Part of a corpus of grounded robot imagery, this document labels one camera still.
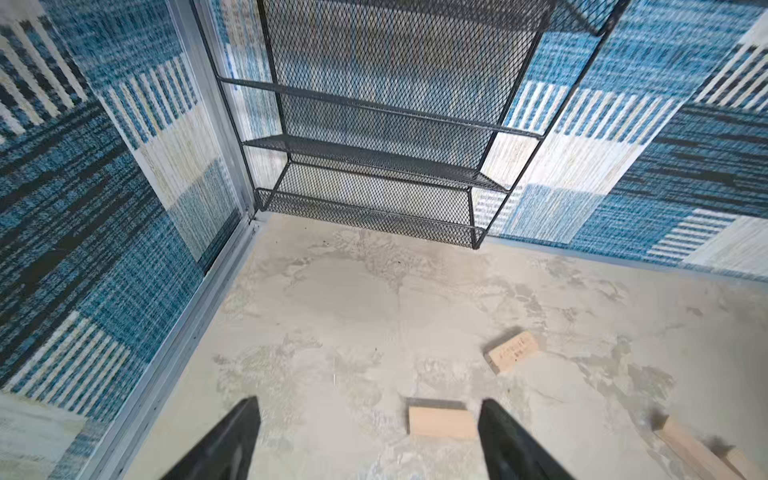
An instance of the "metal mesh shelf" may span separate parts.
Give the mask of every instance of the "metal mesh shelf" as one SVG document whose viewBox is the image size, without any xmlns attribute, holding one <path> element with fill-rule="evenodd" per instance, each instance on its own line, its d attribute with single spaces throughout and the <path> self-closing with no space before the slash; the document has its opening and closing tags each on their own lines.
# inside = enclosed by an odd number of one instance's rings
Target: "metal mesh shelf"
<svg viewBox="0 0 768 480">
<path fill-rule="evenodd" d="M 249 147 L 267 148 L 325 159 L 334 168 L 353 173 L 426 182 L 444 187 L 478 187 L 505 192 L 505 188 L 471 168 L 427 161 L 404 155 L 385 154 L 364 148 L 316 141 L 290 135 L 274 135 L 246 141 Z"/>
<path fill-rule="evenodd" d="M 285 133 L 311 140 L 477 168 L 493 133 L 477 128 L 280 95 Z"/>
<path fill-rule="evenodd" d="M 263 8 L 278 84 L 497 122 L 554 4 L 263 0 Z"/>
<path fill-rule="evenodd" d="M 471 225 L 468 191 L 337 170 L 338 162 L 293 155 L 275 188 L 347 205 Z"/>
<path fill-rule="evenodd" d="M 410 215 L 394 214 L 372 208 L 346 205 L 306 195 L 257 189 L 261 210 L 297 215 L 351 227 L 396 233 L 435 242 L 474 248 L 482 229 L 456 223 L 438 222 Z"/>
</svg>

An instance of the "shelf frame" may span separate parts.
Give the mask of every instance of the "shelf frame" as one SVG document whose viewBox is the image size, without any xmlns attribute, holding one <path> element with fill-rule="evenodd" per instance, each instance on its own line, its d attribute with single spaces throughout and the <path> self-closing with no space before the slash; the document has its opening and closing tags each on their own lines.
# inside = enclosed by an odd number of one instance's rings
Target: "shelf frame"
<svg viewBox="0 0 768 480">
<path fill-rule="evenodd" d="M 394 174 L 419 177 L 426 183 L 441 182 L 441 186 L 482 188 L 506 193 L 507 189 L 482 174 L 478 169 L 428 161 L 405 155 L 385 154 L 380 151 L 313 140 L 292 135 L 272 135 L 243 142 L 244 146 L 310 155 L 360 167 L 385 170 Z"/>
<path fill-rule="evenodd" d="M 289 96 L 294 96 L 294 97 L 298 97 L 298 98 L 306 98 L 306 99 L 310 99 L 310 100 L 314 100 L 314 101 L 326 102 L 326 103 L 330 103 L 330 104 L 338 104 L 338 105 L 342 105 L 342 106 L 345 106 L 345 107 L 356 108 L 356 109 L 361 109 L 361 110 L 375 111 L 375 112 L 379 112 L 379 113 L 383 113 L 383 114 L 392 114 L 392 115 L 398 115 L 398 116 L 407 117 L 407 118 L 416 118 L 416 119 L 424 120 L 424 121 L 432 121 L 432 122 L 441 123 L 441 124 L 450 124 L 450 125 L 457 125 L 459 127 L 466 127 L 466 128 L 472 128 L 472 129 L 480 129 L 480 130 L 483 130 L 483 131 L 490 131 L 491 132 L 490 139 L 488 140 L 488 143 L 487 143 L 487 145 L 485 147 L 485 150 L 484 150 L 484 152 L 482 154 L 481 160 L 479 161 L 478 166 L 476 168 L 476 174 L 477 175 L 482 175 L 480 170 L 482 169 L 482 166 L 485 163 L 485 159 L 487 158 L 488 153 L 490 152 L 490 150 L 492 148 L 492 145 L 493 145 L 493 143 L 494 143 L 494 141 L 496 139 L 496 136 L 499 133 L 513 134 L 513 135 L 518 135 L 518 136 L 529 137 L 529 138 L 535 139 L 537 143 L 536 143 L 533 151 L 528 156 L 528 159 L 523 164 L 522 169 L 518 172 L 518 175 L 515 177 L 515 180 L 512 182 L 511 185 L 509 185 L 509 187 L 504 188 L 502 185 L 494 182 L 492 179 L 490 179 L 490 178 L 486 177 L 485 175 L 483 175 L 483 177 L 488 178 L 493 183 L 492 188 L 488 188 L 487 190 L 500 191 L 502 193 L 506 193 L 503 201 L 499 204 L 498 209 L 496 210 L 495 214 L 493 215 L 493 217 L 491 218 L 490 222 L 488 223 L 488 225 L 485 228 L 477 227 L 475 225 L 474 214 L 473 214 L 473 210 L 474 209 L 473 209 L 473 203 L 472 203 L 472 188 L 476 188 L 476 187 L 477 188 L 483 188 L 483 187 L 479 187 L 479 186 L 474 185 L 474 184 L 466 184 L 463 187 L 465 189 L 466 193 L 467 193 L 468 211 L 470 213 L 469 218 L 471 219 L 470 220 L 471 225 L 461 225 L 461 227 L 467 227 L 467 228 L 471 229 L 472 242 L 471 242 L 471 245 L 469 245 L 469 246 L 471 248 L 473 248 L 473 249 L 478 249 L 482 245 L 483 241 L 485 240 L 485 237 L 488 235 L 488 232 L 493 227 L 494 222 L 496 221 L 496 219 L 498 218 L 499 214 L 502 212 L 502 210 L 506 206 L 507 202 L 509 201 L 509 198 L 510 198 L 512 192 L 514 192 L 515 188 L 517 188 L 517 186 L 520 184 L 521 179 L 525 175 L 526 171 L 528 171 L 528 168 L 531 166 L 531 163 L 536 158 L 538 152 L 541 150 L 541 146 L 543 145 L 544 142 L 546 142 L 546 140 L 548 139 L 550 133 L 554 130 L 554 126 L 560 121 L 560 119 L 561 119 L 561 117 L 563 115 L 563 112 L 565 111 L 566 107 L 568 106 L 568 103 L 573 98 L 574 94 L 576 93 L 576 90 L 579 88 L 581 82 L 584 80 L 584 77 L 589 72 L 591 66 L 595 62 L 595 60 L 596 60 L 597 56 L 599 55 L 601 49 L 604 47 L 605 43 L 610 38 L 611 33 L 613 32 L 616 24 L 618 23 L 619 19 L 624 14 L 624 11 L 627 9 L 627 6 L 630 3 L 630 0 L 618 0 L 614 4 L 614 7 L 613 7 L 611 13 L 609 14 L 609 16 L 607 17 L 605 23 L 600 28 L 595 28 L 585 18 L 585 16 L 578 10 L 578 8 L 575 7 L 573 4 L 571 4 L 570 2 L 568 2 L 568 0 L 550 0 L 549 4 L 550 4 L 551 7 L 550 7 L 548 13 L 546 15 L 543 15 L 543 17 L 542 17 L 541 25 L 540 25 L 539 29 L 536 31 L 534 41 L 532 42 L 531 47 L 528 49 L 528 51 L 526 53 L 526 56 L 525 56 L 525 59 L 523 61 L 523 64 L 521 66 L 520 71 L 517 73 L 517 76 L 515 77 L 514 84 L 512 85 L 512 88 L 511 88 L 511 90 L 509 92 L 509 95 L 507 96 L 507 99 L 506 99 L 506 102 L 505 102 L 505 106 L 504 106 L 504 108 L 502 110 L 502 113 L 499 115 L 498 121 L 496 123 L 488 123 L 488 122 L 484 122 L 484 121 L 474 121 L 474 120 L 469 120 L 469 119 L 465 119 L 465 118 L 453 118 L 453 117 L 448 117 L 448 116 L 440 115 L 440 114 L 434 114 L 434 113 L 429 113 L 429 112 L 424 112 L 424 111 L 416 111 L 416 110 L 412 110 L 412 109 L 408 109 L 408 108 L 401 108 L 401 107 L 396 107 L 396 106 L 386 105 L 386 104 L 380 104 L 380 103 L 371 102 L 371 101 L 364 101 L 364 100 L 360 100 L 360 99 L 357 99 L 357 98 L 348 98 L 348 97 L 343 97 L 343 96 L 339 96 L 339 95 L 324 93 L 324 92 L 321 92 L 321 91 L 312 91 L 312 90 L 307 90 L 307 89 L 304 89 L 304 88 L 296 88 L 296 87 L 293 87 L 293 86 L 280 84 L 278 82 L 278 79 L 277 79 L 277 76 L 276 76 L 276 68 L 275 68 L 275 62 L 274 62 L 274 55 L 273 55 L 273 50 L 272 50 L 272 45 L 271 45 L 271 40 L 270 40 L 270 34 L 269 34 L 269 22 L 268 22 L 268 19 L 267 19 L 267 16 L 266 16 L 266 9 L 264 8 L 264 3 L 263 3 L 264 0 L 257 0 L 257 7 L 258 7 L 259 15 L 260 15 L 261 27 L 262 27 L 262 32 L 263 32 L 263 39 L 264 39 L 264 44 L 265 44 L 265 48 L 266 48 L 266 52 L 267 52 L 267 59 L 268 59 L 268 63 L 269 63 L 269 66 L 270 66 L 270 75 L 271 75 L 272 81 L 271 82 L 253 81 L 253 80 L 247 80 L 247 79 L 237 79 L 237 78 L 224 77 L 224 76 L 222 76 L 219 73 L 219 70 L 218 70 L 218 67 L 217 67 L 217 63 L 216 63 L 216 61 L 214 59 L 213 52 L 211 51 L 211 47 L 209 45 L 209 42 L 208 42 L 208 40 L 206 38 L 204 29 L 203 29 L 202 22 L 200 20 L 200 15 L 199 15 L 199 13 L 197 11 L 197 6 L 195 4 L 195 1 L 196 0 L 190 0 L 190 5 L 191 5 L 191 8 L 192 8 L 194 17 L 195 17 L 195 21 L 197 23 L 198 30 L 200 32 L 200 36 L 201 36 L 203 45 L 205 47 L 205 51 L 206 51 L 208 60 L 210 62 L 210 66 L 211 66 L 211 68 L 213 70 L 213 73 L 214 73 L 214 77 L 216 79 L 216 83 L 218 85 L 219 92 L 221 94 L 221 97 L 223 98 L 224 107 L 227 110 L 227 116 L 228 116 L 228 118 L 230 120 L 231 127 L 233 128 L 234 133 L 236 135 L 236 139 L 237 139 L 237 141 L 239 143 L 240 153 L 243 156 L 243 162 L 245 163 L 246 172 L 248 174 L 249 181 L 250 181 L 251 186 L 253 188 L 254 196 L 257 199 L 257 209 L 258 210 L 262 210 L 262 211 L 269 210 L 270 206 L 271 206 L 271 204 L 273 202 L 273 198 L 275 197 L 276 194 L 280 194 L 280 195 L 293 195 L 293 196 L 297 195 L 297 194 L 291 194 L 291 193 L 280 191 L 280 185 L 281 185 L 281 183 L 283 181 L 283 178 L 286 175 L 286 172 L 288 171 L 288 169 L 290 168 L 290 166 L 292 164 L 296 163 L 295 160 L 293 159 L 293 155 L 296 153 L 296 151 L 293 150 L 290 147 L 290 139 L 287 139 L 288 141 L 286 141 L 285 148 L 282 148 L 282 149 L 281 148 L 275 148 L 275 147 L 269 148 L 270 150 L 284 151 L 286 153 L 287 162 L 286 162 L 284 168 L 282 169 L 282 171 L 280 172 L 280 176 L 278 177 L 278 179 L 277 179 L 277 181 L 276 181 L 276 183 L 275 183 L 275 185 L 274 185 L 274 187 L 272 189 L 265 189 L 265 188 L 261 188 L 261 187 L 256 188 L 255 187 L 256 184 L 253 181 L 253 175 L 251 173 L 250 166 L 248 164 L 247 156 L 245 154 L 245 147 L 260 147 L 259 146 L 260 141 L 264 141 L 268 137 L 261 138 L 261 139 L 245 140 L 245 141 L 241 138 L 240 132 L 238 130 L 237 123 L 236 123 L 234 115 L 232 113 L 232 109 L 231 109 L 231 106 L 230 106 L 229 99 L 227 98 L 226 92 L 225 92 L 224 87 L 223 87 L 225 84 L 238 85 L 238 86 L 245 87 L 245 88 L 255 88 L 255 89 L 259 89 L 261 91 L 272 91 L 275 94 L 275 97 L 276 97 L 276 105 L 277 105 L 278 115 L 280 117 L 280 126 L 282 128 L 282 132 L 283 132 L 283 136 L 284 137 L 289 137 L 289 135 L 288 135 L 288 129 L 286 128 L 285 116 L 284 116 L 284 113 L 283 113 L 283 102 L 282 102 L 282 96 L 283 95 L 289 95 Z M 593 49 L 589 59 L 584 64 L 584 67 L 579 72 L 579 75 L 577 76 L 575 82 L 568 89 L 568 93 L 565 95 L 565 98 L 560 103 L 558 109 L 556 110 L 556 112 L 554 114 L 554 117 L 548 123 L 548 125 L 545 128 L 545 131 L 544 131 L 543 134 L 536 134 L 535 132 L 523 131 L 523 130 L 520 130 L 520 129 L 515 129 L 515 128 L 507 127 L 507 126 L 504 125 L 504 121 L 506 119 L 506 115 L 508 113 L 508 110 L 511 107 L 512 102 L 514 101 L 515 96 L 517 95 L 518 90 L 519 90 L 520 86 L 522 85 L 523 80 L 525 79 L 525 75 L 526 75 L 526 73 L 528 71 L 528 68 L 529 68 L 529 66 L 531 64 L 531 61 L 532 61 L 532 59 L 533 59 L 533 57 L 535 55 L 535 52 L 538 49 L 538 45 L 540 43 L 541 37 L 547 31 L 547 28 L 549 26 L 549 22 L 551 20 L 551 17 L 554 14 L 554 10 L 555 10 L 555 8 L 558 5 L 562 5 L 563 8 L 565 8 L 569 12 L 569 14 L 572 15 L 573 18 L 575 18 L 576 23 L 579 24 L 581 26 L 581 28 L 583 28 L 584 31 L 589 33 L 589 35 L 592 35 L 594 37 L 599 37 L 600 40 L 598 41 L 597 45 L 594 47 L 594 49 Z M 334 144 L 334 145 L 336 147 L 340 147 L 340 148 L 358 149 L 358 150 L 361 150 L 361 151 L 365 150 L 365 149 L 359 149 L 358 147 L 350 147 L 350 146 L 346 146 L 346 145 L 339 145 L 339 144 Z M 379 154 L 379 155 L 382 155 L 382 156 L 389 155 L 389 156 L 391 156 L 393 158 L 394 157 L 404 157 L 402 155 L 394 155 L 394 154 L 389 154 L 389 153 L 386 153 L 386 152 L 376 152 L 376 153 Z M 323 157 L 323 152 L 321 151 L 319 154 L 314 154 L 313 156 Z M 408 172 L 408 171 L 404 171 L 404 170 L 398 170 L 398 169 L 392 169 L 392 168 L 387 169 L 387 168 L 381 167 L 381 166 L 376 166 L 375 168 L 379 168 L 381 170 L 390 170 L 393 173 L 396 172 L 398 174 L 415 175 L 413 172 Z M 373 175 L 373 176 L 381 177 L 381 178 L 386 178 L 388 180 L 393 180 L 394 179 L 394 180 L 398 180 L 398 181 L 406 181 L 404 179 L 397 179 L 397 178 L 387 177 L 387 176 L 384 176 L 384 175 Z M 424 175 L 424 177 L 425 177 L 426 180 L 429 180 L 430 178 L 433 181 L 435 179 L 444 180 L 444 178 L 433 177 L 433 176 L 430 176 L 430 175 Z M 435 187 L 445 187 L 444 185 L 429 183 L 428 181 L 425 181 L 425 182 L 418 182 L 417 181 L 416 183 L 420 183 L 420 184 L 424 184 L 424 185 L 430 185 L 430 186 L 435 186 Z M 260 192 L 261 193 L 267 193 L 266 200 L 262 200 L 260 198 L 260 196 L 259 196 Z M 339 207 L 339 206 L 344 206 L 344 207 L 349 207 L 349 208 L 356 207 L 356 206 L 353 206 L 353 205 L 340 204 L 338 202 L 332 202 L 330 200 L 316 199 L 316 198 L 312 198 L 312 197 L 306 197 L 304 200 L 306 200 L 306 201 L 310 201 L 311 200 L 311 201 L 327 202 L 328 204 L 336 204 L 337 207 Z M 359 207 L 358 206 L 356 208 L 360 208 L 360 209 L 363 209 L 363 210 L 366 210 L 366 209 L 367 210 L 371 210 L 371 211 L 376 212 L 377 214 L 386 214 L 386 215 L 395 215 L 395 216 L 398 216 L 398 215 L 403 216 L 404 215 L 404 214 L 398 214 L 398 213 L 393 213 L 393 212 L 386 212 L 384 210 L 368 209 L 367 207 Z M 413 216 L 409 216 L 409 215 L 404 215 L 404 217 L 409 217 L 411 220 L 421 219 L 421 220 L 429 221 L 429 222 L 435 222 L 436 221 L 436 220 L 430 220 L 430 219 L 421 218 L 421 217 L 413 217 Z"/>
</svg>

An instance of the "shelf tier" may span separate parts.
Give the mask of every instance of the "shelf tier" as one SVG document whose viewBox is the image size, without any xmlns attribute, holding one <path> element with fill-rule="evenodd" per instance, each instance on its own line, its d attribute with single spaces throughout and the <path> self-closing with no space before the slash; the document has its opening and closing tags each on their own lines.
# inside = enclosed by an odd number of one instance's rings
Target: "shelf tier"
<svg viewBox="0 0 768 480">
<path fill-rule="evenodd" d="M 396 214 L 306 195 L 257 188 L 256 196 L 262 211 L 308 217 L 460 247 L 475 248 L 477 239 L 482 234 L 481 228 L 470 225 Z"/>
<path fill-rule="evenodd" d="M 243 142 L 248 147 L 266 148 L 291 154 L 309 155 L 334 161 L 335 167 L 352 173 L 371 174 L 443 187 L 477 187 L 506 192 L 484 174 L 471 168 L 388 154 L 365 148 L 349 147 L 291 135 L 274 135 Z"/>
</svg>

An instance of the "white stripe pattern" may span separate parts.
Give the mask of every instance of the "white stripe pattern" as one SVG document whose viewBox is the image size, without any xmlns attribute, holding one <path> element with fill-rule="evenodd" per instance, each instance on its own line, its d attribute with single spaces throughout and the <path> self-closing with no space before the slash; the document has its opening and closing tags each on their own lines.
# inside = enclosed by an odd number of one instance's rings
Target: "white stripe pattern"
<svg viewBox="0 0 768 480">
<path fill-rule="evenodd" d="M 56 95 L 61 99 L 61 103 L 63 103 L 66 108 L 74 107 L 72 99 L 69 98 L 67 92 L 64 91 L 64 87 L 58 82 L 56 75 L 53 74 L 51 69 L 48 67 L 48 64 L 46 64 L 45 60 L 43 60 L 43 58 L 40 56 L 38 49 L 35 48 L 31 41 L 29 41 L 27 34 L 24 32 L 24 29 L 18 23 L 16 23 L 11 25 L 11 30 L 16 34 L 16 37 L 24 46 L 24 49 L 27 51 L 27 55 L 31 57 L 37 68 L 45 76 L 45 79 L 48 80 L 48 83 L 51 84 L 53 89 L 56 91 Z"/>
<path fill-rule="evenodd" d="M 16 101 L 16 104 L 24 111 L 29 117 L 30 122 L 34 125 L 43 123 L 43 119 L 40 118 L 38 112 L 32 107 L 29 101 L 22 95 L 22 93 L 16 88 L 16 83 L 6 74 L 3 70 L 0 70 L 0 84 L 8 91 L 8 93 Z"/>
<path fill-rule="evenodd" d="M 737 218 L 738 215 L 697 208 L 653 245 L 645 253 L 644 259 L 678 264 Z"/>
<path fill-rule="evenodd" d="M 26 132 L 26 129 L 22 127 L 22 124 L 16 120 L 16 117 L 14 117 L 11 111 L 3 104 L 0 104 L 0 117 L 2 117 L 2 120 L 8 125 L 13 133 L 21 135 Z"/>
<path fill-rule="evenodd" d="M 768 46 L 745 35 L 745 43 L 703 86 L 696 103 L 762 111 L 768 104 Z"/>
<path fill-rule="evenodd" d="M 72 73 L 69 65 L 67 65 L 67 62 L 61 56 L 61 53 L 59 53 L 56 45 L 48 36 L 48 33 L 45 31 L 45 28 L 41 25 L 40 21 L 37 18 L 32 18 L 30 22 L 32 23 L 32 26 L 35 28 L 35 31 L 38 33 L 38 35 L 40 35 L 40 39 L 45 44 L 45 47 L 48 49 L 51 55 L 53 55 L 54 60 L 56 60 L 56 65 L 61 69 L 61 72 L 67 78 L 67 82 L 74 89 L 74 92 L 78 94 L 78 97 L 80 97 L 81 100 L 87 100 L 88 94 L 86 94 L 85 90 L 83 90 L 80 82 L 74 76 L 74 73 Z"/>
<path fill-rule="evenodd" d="M 111 117 L 119 120 L 115 122 L 115 127 L 132 151 L 152 142 L 153 138 L 162 135 L 197 106 L 193 81 L 184 75 L 189 70 L 186 65 L 184 58 L 176 57 L 99 92 L 101 104 Z M 185 94 L 192 103 L 191 108 L 184 100 Z M 206 132 L 206 135 L 210 141 L 213 140 L 211 132 Z"/>
<path fill-rule="evenodd" d="M 567 92 L 567 87 L 526 81 L 507 126 L 542 133 Z M 653 140 L 679 104 L 674 98 L 616 95 L 609 91 L 579 88 L 555 132 L 645 145 Z"/>
<path fill-rule="evenodd" d="M 21 396 L 75 412 L 87 407 L 88 412 L 130 354 L 96 323 L 72 312 L 3 391 L 17 390 Z"/>
<path fill-rule="evenodd" d="M 56 108 L 56 105 L 54 105 L 51 99 L 46 95 L 38 82 L 35 80 L 35 77 L 27 69 L 27 66 L 24 65 L 24 62 L 22 62 L 18 55 L 16 55 L 16 52 L 13 48 L 11 48 L 8 40 L 6 40 L 3 36 L 0 36 L 0 50 L 3 50 L 5 57 L 8 59 L 8 61 L 11 62 L 11 65 L 13 65 L 13 68 L 18 72 L 19 76 L 22 77 L 25 82 L 27 82 L 29 87 L 35 93 L 35 97 L 43 104 L 43 107 L 48 112 L 48 114 L 52 117 L 57 117 L 59 114 L 58 108 Z"/>
</svg>

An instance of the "textured carpet panel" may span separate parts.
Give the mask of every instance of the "textured carpet panel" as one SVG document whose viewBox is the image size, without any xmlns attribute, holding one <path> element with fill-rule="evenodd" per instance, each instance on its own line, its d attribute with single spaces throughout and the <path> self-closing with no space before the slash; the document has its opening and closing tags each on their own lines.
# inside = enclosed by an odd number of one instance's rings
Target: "textured carpet panel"
<svg viewBox="0 0 768 480">
<path fill-rule="evenodd" d="M 200 260 L 233 210 L 238 210 L 230 197 L 220 195 L 226 191 L 228 180 L 223 162 L 214 161 L 168 209 L 195 260 Z"/>
<path fill-rule="evenodd" d="M 199 260 L 237 202 L 165 2 L 43 3 Z"/>
<path fill-rule="evenodd" d="M 567 245 L 597 255 L 645 260 L 648 250 L 672 231 L 693 208 L 659 200 L 608 194 Z"/>
<path fill-rule="evenodd" d="M 144 228 L 78 305 L 81 315 L 130 350 L 79 412 L 99 421 L 114 418 L 202 280 L 167 214 Z"/>
<path fill-rule="evenodd" d="M 768 217 L 768 120 L 687 104 L 614 188 L 730 214 Z"/>
<path fill-rule="evenodd" d="M 521 184 L 605 195 L 631 168 L 645 147 L 645 144 L 551 134 L 523 175 Z"/>
<path fill-rule="evenodd" d="M 93 319 L 72 312 L 5 384 L 28 399 L 89 416 L 131 349 Z"/>
<path fill-rule="evenodd" d="M 631 2 L 581 83 L 590 98 L 597 98 L 580 115 L 610 117 L 601 105 L 612 104 L 611 99 L 618 103 L 614 114 L 625 103 L 644 98 L 646 109 L 656 101 L 656 108 L 671 98 L 684 101 L 761 12 L 759 7 L 713 0 Z M 586 33 L 544 34 L 505 123 L 543 131 L 597 42 Z"/>
<path fill-rule="evenodd" d="M 768 220 L 754 217 L 731 220 L 683 262 L 697 270 L 768 280 Z"/>
<path fill-rule="evenodd" d="M 569 243 L 603 197 L 590 192 L 529 184 L 504 231 L 512 237 Z"/>
</svg>

